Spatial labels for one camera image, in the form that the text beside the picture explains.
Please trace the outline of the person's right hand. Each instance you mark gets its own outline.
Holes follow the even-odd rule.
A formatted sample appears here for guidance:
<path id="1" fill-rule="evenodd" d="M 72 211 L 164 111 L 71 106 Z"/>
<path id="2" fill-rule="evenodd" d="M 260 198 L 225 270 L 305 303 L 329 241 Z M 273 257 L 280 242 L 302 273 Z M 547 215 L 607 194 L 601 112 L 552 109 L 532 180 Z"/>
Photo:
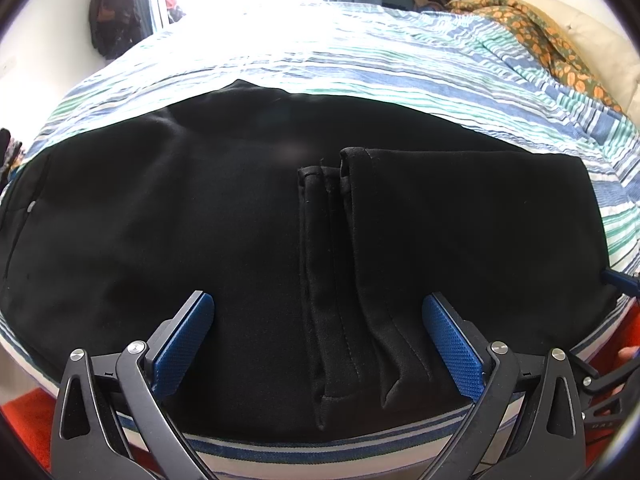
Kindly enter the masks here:
<path id="1" fill-rule="evenodd" d="M 635 359 L 640 353 L 639 346 L 625 347 L 617 352 L 617 359 L 622 363 L 627 363 Z"/>

